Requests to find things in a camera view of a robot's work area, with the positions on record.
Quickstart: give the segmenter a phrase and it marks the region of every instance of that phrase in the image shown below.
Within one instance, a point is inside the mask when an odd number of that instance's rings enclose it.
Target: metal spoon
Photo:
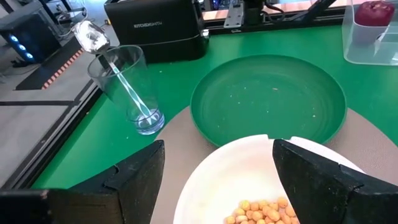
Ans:
[[[106,51],[111,46],[109,38],[105,35],[104,31],[93,24],[91,21],[81,21],[73,27],[73,33],[77,41],[83,49],[90,54],[101,54],[105,60],[109,63],[112,71],[117,75],[119,81],[122,83],[123,87],[126,89],[139,111],[146,117],[149,124],[152,124],[152,119],[157,120],[154,116],[151,116],[149,108],[145,103],[139,98],[138,94],[134,91],[131,85],[127,82],[124,76],[121,74],[120,70],[115,66],[115,64],[109,58]]]

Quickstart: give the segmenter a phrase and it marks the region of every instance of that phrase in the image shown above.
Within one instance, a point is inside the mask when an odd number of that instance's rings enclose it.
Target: floor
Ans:
[[[106,19],[104,2],[105,0],[94,0],[85,3],[88,18],[93,19],[99,26]],[[71,5],[80,7],[81,2],[71,1]],[[111,39],[111,44],[119,45],[112,27],[104,27],[104,29]],[[0,186],[2,186],[33,147],[39,141],[46,141],[43,139],[44,134],[67,108],[55,105],[40,106],[35,105],[35,102],[74,100],[90,80],[86,74],[87,66],[95,56],[83,53],[46,90],[14,91],[15,87],[30,75],[37,65],[18,69],[9,68],[11,65],[9,61],[16,58],[16,52],[9,47],[2,47],[0,53],[2,53],[0,72],[3,74],[0,76],[0,142],[2,143],[0,144]],[[4,102],[10,101],[15,103],[29,101],[32,105],[4,106]]]

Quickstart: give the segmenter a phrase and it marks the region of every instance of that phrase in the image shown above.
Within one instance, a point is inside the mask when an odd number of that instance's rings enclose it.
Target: metal bracket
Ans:
[[[224,28],[239,28],[243,23],[243,2],[237,4],[231,3],[228,9],[228,15],[224,22]]]

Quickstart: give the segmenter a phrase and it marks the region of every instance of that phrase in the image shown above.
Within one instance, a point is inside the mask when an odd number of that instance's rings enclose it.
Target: black cable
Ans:
[[[271,4],[268,2],[268,0],[265,1],[264,5],[265,5],[267,8],[273,9],[273,10],[278,11],[278,12],[280,12],[280,13],[282,14],[281,17],[280,17],[279,19],[273,19],[273,18],[268,14],[268,12],[266,12],[266,11],[261,11],[265,16],[268,17],[268,19],[269,19],[269,21],[270,21],[271,23],[276,24],[276,23],[283,22],[283,20],[285,19],[285,12],[284,12],[282,9],[280,9],[280,8],[278,8],[278,7],[276,7],[276,6],[271,5]]]
[[[22,73],[12,73],[12,74],[10,74],[10,75],[23,75],[23,74],[26,74],[26,73],[28,73],[28,72],[31,72],[31,71],[35,70],[36,68],[39,68],[39,67],[40,67],[40,65],[37,65],[37,66],[34,66],[33,68],[29,69],[28,71],[24,71],[24,72],[22,72]]]

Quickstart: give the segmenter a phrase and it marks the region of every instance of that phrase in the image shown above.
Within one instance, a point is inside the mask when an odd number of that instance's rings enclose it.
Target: clear plastic container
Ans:
[[[386,27],[362,26],[354,21],[359,5],[347,0],[342,26],[344,58],[357,64],[398,65],[398,1],[388,1],[396,10]]]

